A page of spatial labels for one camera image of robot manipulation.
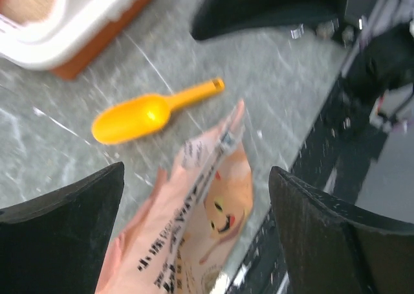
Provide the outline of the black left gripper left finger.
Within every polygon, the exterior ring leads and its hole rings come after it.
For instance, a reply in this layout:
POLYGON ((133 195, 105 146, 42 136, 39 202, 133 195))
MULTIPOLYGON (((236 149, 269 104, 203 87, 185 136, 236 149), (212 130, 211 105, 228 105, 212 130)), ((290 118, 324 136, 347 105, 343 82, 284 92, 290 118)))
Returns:
POLYGON ((124 190, 124 164, 1 209, 2 293, 94 293, 124 190))

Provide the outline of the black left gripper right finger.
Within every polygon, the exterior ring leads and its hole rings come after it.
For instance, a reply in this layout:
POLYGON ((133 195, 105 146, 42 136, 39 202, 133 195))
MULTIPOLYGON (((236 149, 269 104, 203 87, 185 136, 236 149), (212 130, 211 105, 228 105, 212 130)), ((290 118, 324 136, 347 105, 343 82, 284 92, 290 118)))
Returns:
POLYGON ((268 187, 294 293, 413 292, 413 224, 361 209, 277 166, 268 187))

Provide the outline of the pink cat litter bag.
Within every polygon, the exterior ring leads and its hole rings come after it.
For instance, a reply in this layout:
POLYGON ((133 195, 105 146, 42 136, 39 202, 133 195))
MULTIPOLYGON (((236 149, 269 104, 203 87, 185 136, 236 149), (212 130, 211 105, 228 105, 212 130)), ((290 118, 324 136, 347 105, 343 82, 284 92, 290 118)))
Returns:
POLYGON ((209 293, 254 203, 244 102, 180 149, 110 244, 97 293, 209 293))

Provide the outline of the yellow litter scoop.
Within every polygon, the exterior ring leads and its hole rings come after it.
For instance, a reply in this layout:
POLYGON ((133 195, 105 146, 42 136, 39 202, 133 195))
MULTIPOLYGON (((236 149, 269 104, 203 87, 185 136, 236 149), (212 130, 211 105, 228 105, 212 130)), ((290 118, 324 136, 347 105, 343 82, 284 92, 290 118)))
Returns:
POLYGON ((153 93, 133 98, 98 115, 91 126, 92 135, 102 144, 121 144, 151 135, 164 128, 174 111, 224 89, 223 80, 214 78, 172 95, 153 93))

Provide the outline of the white orange litter box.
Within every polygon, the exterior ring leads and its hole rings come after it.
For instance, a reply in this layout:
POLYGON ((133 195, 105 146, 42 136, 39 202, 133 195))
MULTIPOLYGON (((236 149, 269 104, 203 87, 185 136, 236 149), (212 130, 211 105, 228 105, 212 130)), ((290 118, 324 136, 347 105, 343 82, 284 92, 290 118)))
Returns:
POLYGON ((24 69, 71 80, 82 72, 152 0, 26 0, 17 8, 48 8, 42 21, 1 16, 1 58, 24 69))

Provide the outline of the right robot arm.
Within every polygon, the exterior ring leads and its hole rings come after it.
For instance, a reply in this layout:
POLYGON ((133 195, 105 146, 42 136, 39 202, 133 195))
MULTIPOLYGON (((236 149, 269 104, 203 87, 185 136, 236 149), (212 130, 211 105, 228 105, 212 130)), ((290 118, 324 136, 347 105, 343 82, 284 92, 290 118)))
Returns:
POLYGON ((413 83, 413 35, 409 21, 374 37, 354 59, 343 90, 349 99, 348 137, 364 131, 377 98, 413 83))

